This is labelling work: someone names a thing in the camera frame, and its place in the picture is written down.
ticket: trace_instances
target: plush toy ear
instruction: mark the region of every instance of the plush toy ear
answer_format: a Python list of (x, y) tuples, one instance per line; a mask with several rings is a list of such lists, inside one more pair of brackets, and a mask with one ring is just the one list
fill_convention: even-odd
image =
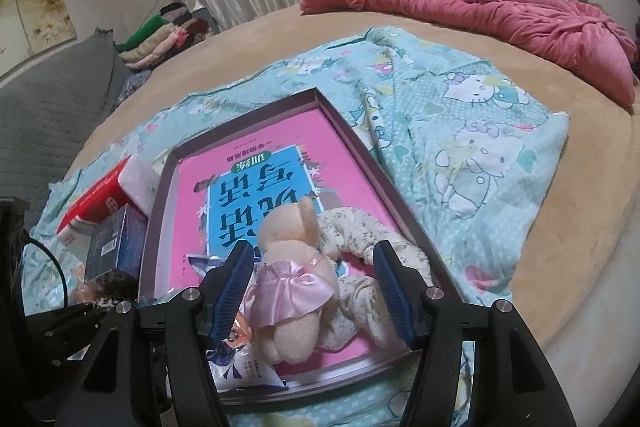
[(298, 202), (302, 226), (305, 227), (306, 243), (310, 247), (318, 248), (320, 243), (320, 227), (318, 226), (318, 216), (316, 216), (316, 206), (309, 196), (304, 196)]

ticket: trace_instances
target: pink ribbon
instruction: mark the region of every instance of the pink ribbon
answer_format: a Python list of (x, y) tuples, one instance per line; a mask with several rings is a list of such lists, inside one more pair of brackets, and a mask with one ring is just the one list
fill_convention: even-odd
[(253, 329), (274, 326), (285, 319), (302, 317), (324, 305), (335, 290), (312, 271), (318, 260), (308, 266), (300, 266), (294, 261), (258, 266), (256, 283), (249, 286), (244, 296), (249, 326)]

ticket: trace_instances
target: silver bolt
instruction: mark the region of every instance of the silver bolt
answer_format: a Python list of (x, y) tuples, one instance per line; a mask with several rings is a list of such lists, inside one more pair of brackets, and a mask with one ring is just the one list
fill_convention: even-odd
[(444, 297), (444, 290), (442, 288), (438, 288), (437, 286), (431, 286), (427, 288), (427, 296), (432, 301), (439, 301)]
[(505, 299), (498, 299), (497, 301), (495, 301), (495, 307), (498, 308), (498, 310), (502, 313), (509, 313), (511, 310), (513, 310), (513, 304), (511, 304), (509, 301), (506, 301)]
[(131, 309), (131, 303), (129, 301), (122, 301), (119, 302), (118, 305), (116, 306), (116, 313), (129, 313)]
[(186, 301), (194, 301), (198, 297), (200, 297), (200, 290), (197, 288), (187, 288), (182, 292), (182, 298)]

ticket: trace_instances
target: gray blanket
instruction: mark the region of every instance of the gray blanket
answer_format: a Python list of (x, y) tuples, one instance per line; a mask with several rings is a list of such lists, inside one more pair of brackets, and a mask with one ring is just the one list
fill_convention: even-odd
[(0, 89), (0, 196), (31, 203), (27, 230), (129, 75), (111, 32), (96, 30)]

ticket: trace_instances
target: green blanket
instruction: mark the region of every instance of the green blanket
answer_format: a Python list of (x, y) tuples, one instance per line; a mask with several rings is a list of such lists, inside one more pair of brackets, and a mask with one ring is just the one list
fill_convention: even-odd
[(164, 26), (167, 23), (168, 21), (165, 21), (159, 15), (151, 17), (151, 19), (145, 22), (126, 42), (116, 45), (116, 51), (118, 53), (130, 52), (153, 35), (160, 26)]

